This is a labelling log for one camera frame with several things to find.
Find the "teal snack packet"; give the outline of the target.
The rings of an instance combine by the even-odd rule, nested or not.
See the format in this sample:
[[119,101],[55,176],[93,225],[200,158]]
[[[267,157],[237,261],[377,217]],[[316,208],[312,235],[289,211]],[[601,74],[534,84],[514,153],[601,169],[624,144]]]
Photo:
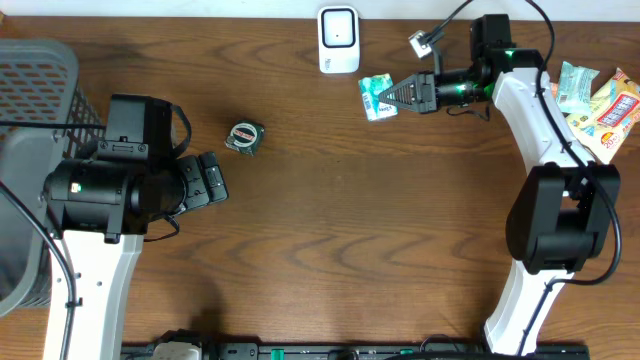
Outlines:
[[591,88],[598,70],[564,61],[557,85],[556,103],[567,114],[590,115]]

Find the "small teal tissue pack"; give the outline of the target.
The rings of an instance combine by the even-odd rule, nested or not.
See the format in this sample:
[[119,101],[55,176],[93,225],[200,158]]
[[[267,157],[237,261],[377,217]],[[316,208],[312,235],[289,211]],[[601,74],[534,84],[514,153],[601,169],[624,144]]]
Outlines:
[[379,121],[398,114],[395,106],[379,101],[379,94],[393,86],[392,78],[388,73],[364,77],[358,81],[358,86],[368,121]]

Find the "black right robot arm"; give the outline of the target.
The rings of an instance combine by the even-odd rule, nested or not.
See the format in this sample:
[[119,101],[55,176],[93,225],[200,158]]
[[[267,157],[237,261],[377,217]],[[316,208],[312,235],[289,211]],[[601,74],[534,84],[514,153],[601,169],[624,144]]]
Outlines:
[[533,357],[558,292],[566,285],[598,285],[619,264],[621,244],[615,242],[604,274],[575,276],[600,254],[609,231],[621,237],[615,211],[620,174],[597,163],[571,134],[551,96],[546,57],[512,41],[507,15],[487,14],[472,22],[467,69],[443,69],[436,47],[443,34],[436,27],[410,38],[419,57],[433,57],[434,67],[410,79],[408,107],[429,114],[490,102],[507,121],[527,177],[506,219],[512,265],[483,326],[483,345],[501,357]]

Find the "round green tape measure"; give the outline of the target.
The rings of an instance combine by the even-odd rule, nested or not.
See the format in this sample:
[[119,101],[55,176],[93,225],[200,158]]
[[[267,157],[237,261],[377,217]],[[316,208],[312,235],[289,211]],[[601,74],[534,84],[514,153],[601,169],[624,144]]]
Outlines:
[[225,145],[244,155],[255,156],[265,136],[265,127],[259,123],[244,120],[230,130]]

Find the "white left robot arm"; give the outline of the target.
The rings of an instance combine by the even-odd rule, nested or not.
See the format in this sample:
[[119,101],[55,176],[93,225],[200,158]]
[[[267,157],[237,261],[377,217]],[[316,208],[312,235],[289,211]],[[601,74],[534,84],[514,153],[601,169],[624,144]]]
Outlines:
[[119,357],[129,288],[150,223],[227,200],[216,156],[172,142],[180,106],[115,94],[103,139],[85,159],[62,161],[44,190],[61,236],[50,249],[52,289],[43,356]]

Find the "yellow snack bag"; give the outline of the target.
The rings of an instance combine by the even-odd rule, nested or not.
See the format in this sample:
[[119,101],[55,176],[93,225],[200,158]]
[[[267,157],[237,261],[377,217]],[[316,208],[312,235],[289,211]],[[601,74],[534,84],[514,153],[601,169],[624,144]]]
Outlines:
[[639,121],[639,85],[617,68],[591,97],[590,109],[590,115],[568,115],[567,123],[583,147],[609,164]]

